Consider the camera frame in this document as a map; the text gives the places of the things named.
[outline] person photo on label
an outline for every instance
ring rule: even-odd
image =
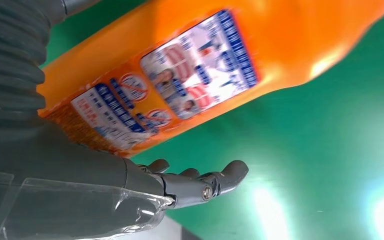
[[[170,83],[170,81],[174,77],[175,77],[175,72],[170,68],[166,68],[155,76],[154,83],[155,84],[161,83],[165,85]]]

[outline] robotic hand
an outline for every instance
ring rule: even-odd
[[[157,226],[167,209],[210,201],[244,179],[242,161],[200,175],[164,173],[71,142],[42,119],[53,24],[98,0],[0,0],[0,240],[110,239]]]

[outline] detergent bottle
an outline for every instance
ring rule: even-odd
[[[40,115],[131,156],[341,60],[384,0],[151,0],[44,68]]]

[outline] gray robot arm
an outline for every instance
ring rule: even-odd
[[[242,161],[222,172],[164,173],[68,140],[40,118],[36,86],[51,27],[97,0],[0,0],[0,239],[104,239],[147,230],[167,209],[233,190]]]

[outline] metal screw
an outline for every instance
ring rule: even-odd
[[[204,191],[202,192],[202,199],[208,201],[213,197],[213,189],[210,186],[205,186]]]

